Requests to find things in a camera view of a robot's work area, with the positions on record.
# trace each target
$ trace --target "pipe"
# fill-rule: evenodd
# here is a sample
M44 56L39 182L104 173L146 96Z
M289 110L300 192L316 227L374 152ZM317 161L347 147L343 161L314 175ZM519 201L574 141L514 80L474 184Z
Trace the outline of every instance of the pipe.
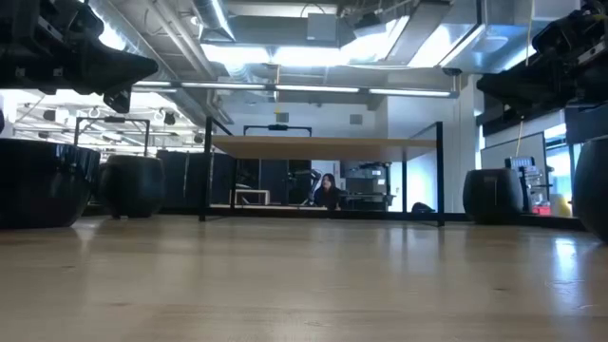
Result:
M211 62L205 57L205 53L202 51L200 47L200 43L196 43L194 39L192 39L191 32L183 26L181 20L178 18L173 9L167 4L166 0L148 0L149 3L156 2L164 14L167 16L169 21L173 24L173 26L178 30L181 34L181 38L183 38L186 45L190 47L192 52L194 52L195 56L199 59L202 66L205 68L207 72L207 77L209 80L217 79L215 72L213 71L213 66Z
M203 32L213 31L229 41L236 41L228 25L227 11L221 0L194 0L193 3L196 15L206 28Z
M147 4L147 7L148 7L148 10L150 11L150 13L152 13L152 15L156 18L156 20L161 24L162 29L164 29L164 31L167 32L167 34L169 35L169 37L171 38L173 43L175 43L175 45L178 47L178 49L181 51L181 53L183 53L183 55L188 60L188 62L190 62L192 67L197 71L197 73L204 75L205 78L209 77L209 73L205 70L204 65L200 62L200 60L197 59L197 57L195 57L195 55L192 53L192 51L183 44L183 41L180 39L180 37L178 37L178 35L171 28L169 23L167 23L167 21L164 20L164 17L159 12L159 9L157 9L157 7L154 5L154 3L155 3L154 0L146 0L146 4Z
M113 28L121 39L126 42L126 50L128 52L152 58L159 62L159 72L152 75L148 80L166 81L178 79L177 74L171 67L143 39L142 35L109 0L89 0L88 4L101 17L104 23ZM175 93L162 94L162 96L183 108L183 112L188 119L198 126L203 126L205 124L205 116L211 114L209 105L196 101L183 89L178 89Z

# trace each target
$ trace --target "black round container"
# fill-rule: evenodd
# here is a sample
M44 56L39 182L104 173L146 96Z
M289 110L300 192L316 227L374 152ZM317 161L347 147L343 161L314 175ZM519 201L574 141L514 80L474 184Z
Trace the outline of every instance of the black round container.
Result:
M465 212L477 223L503 223L523 210L523 192L514 170L472 170L463 190Z
M99 152L69 144L0 139L0 227L68 227L86 208Z
M585 228L608 242L608 139L586 142L582 147L572 201Z
M156 158L110 156L101 167L99 200L114 218L148 218L164 200L164 170Z

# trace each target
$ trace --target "dark hair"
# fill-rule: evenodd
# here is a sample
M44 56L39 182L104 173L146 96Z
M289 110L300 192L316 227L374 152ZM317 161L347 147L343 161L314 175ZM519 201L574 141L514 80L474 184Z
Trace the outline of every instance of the dark hair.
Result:
M330 188L333 189L335 187L335 177L332 174L323 175L323 178L321 178L321 186L323 186L323 181L325 180L326 177L332 184L332 186Z

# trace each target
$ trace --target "wooden tabletop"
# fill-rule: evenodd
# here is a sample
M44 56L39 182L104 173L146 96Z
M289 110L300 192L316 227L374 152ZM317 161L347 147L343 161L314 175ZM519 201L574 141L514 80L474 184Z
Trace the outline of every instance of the wooden tabletop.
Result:
M436 148L433 140L214 136L238 159L401 162Z
M3 342L604 342L591 234L155 216L0 231Z

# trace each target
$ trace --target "fluorescent light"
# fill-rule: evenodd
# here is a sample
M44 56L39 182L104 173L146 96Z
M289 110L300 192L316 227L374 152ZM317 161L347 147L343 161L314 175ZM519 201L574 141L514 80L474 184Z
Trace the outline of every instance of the fluorescent light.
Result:
M263 90L265 85L248 85L248 84L228 84L228 83L202 83L202 82L184 82L183 87L199 87L208 89L234 89L234 90Z
M414 89L370 89L370 94L396 95L396 96L432 96L432 97L448 97L451 95L451 93L449 91L414 90Z
M133 86L171 86L171 82L165 82L165 81L139 81L136 84L134 84Z
M285 67L333 67L348 62L334 47L280 47L273 56L273 63Z
M154 88L154 87L134 86L133 92L176 93L176 92L178 92L178 90L175 88Z
M225 65L270 63L270 55L265 47L226 47L201 44L209 61Z
M485 31L485 24L479 25L475 28L471 34L468 35L459 45L456 46L441 62L439 62L439 66L445 67L451 62L456 56L458 56L463 50L468 47L480 34Z
M123 133L124 135L145 135L145 131L140 132L137 130L130 130L130 131L121 131L121 133ZM150 136L158 136L158 137L170 137L170 136L177 136L177 133L173 133L173 132L153 132L150 131Z
M320 86L320 85L276 85L276 90L355 93L355 92L359 91L359 88L346 87L346 86Z

